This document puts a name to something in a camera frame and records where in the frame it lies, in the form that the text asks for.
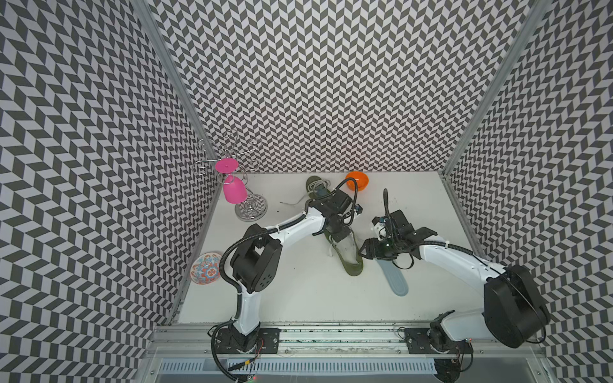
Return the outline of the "olive green sandal with laces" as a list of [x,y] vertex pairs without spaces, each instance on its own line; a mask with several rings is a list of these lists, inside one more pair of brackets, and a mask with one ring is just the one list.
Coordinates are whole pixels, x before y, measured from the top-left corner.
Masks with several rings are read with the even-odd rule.
[[332,187],[332,183],[329,179],[322,178],[320,176],[310,176],[306,181],[306,193],[297,201],[293,203],[281,201],[284,206],[299,206],[303,205],[305,209],[308,209],[312,203],[325,203],[331,200],[338,188]]

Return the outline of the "grey-blue insole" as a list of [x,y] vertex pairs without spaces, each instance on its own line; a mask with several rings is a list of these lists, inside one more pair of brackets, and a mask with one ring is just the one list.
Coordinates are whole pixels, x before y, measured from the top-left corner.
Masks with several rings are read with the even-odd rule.
[[409,286],[402,271],[394,266],[391,261],[377,259],[376,263],[380,266],[392,292],[399,297],[407,296],[409,293]]

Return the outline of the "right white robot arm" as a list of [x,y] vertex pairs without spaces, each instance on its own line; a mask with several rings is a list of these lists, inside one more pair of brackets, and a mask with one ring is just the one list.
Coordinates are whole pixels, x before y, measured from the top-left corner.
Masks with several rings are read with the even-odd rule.
[[360,249],[365,259],[394,262],[410,255],[436,265],[479,293],[482,304],[471,311],[446,311],[430,324],[426,336],[431,349],[446,354],[462,341],[495,340],[516,349],[543,342],[551,314],[528,268],[505,267],[488,261],[468,248],[452,244],[435,231],[414,228],[397,210],[372,220],[375,237]]

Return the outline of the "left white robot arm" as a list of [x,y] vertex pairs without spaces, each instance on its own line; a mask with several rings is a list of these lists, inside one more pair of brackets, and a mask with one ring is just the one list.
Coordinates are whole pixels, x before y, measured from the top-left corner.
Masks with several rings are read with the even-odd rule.
[[274,226],[253,224],[226,250],[220,260],[221,278],[235,287],[236,312],[225,326],[230,342],[239,352],[256,347],[260,333],[260,293],[276,277],[282,251],[311,236],[323,235],[343,261],[351,276],[362,273],[363,261],[351,229],[362,212],[358,192],[346,194],[338,185],[333,191],[312,192],[303,211]]

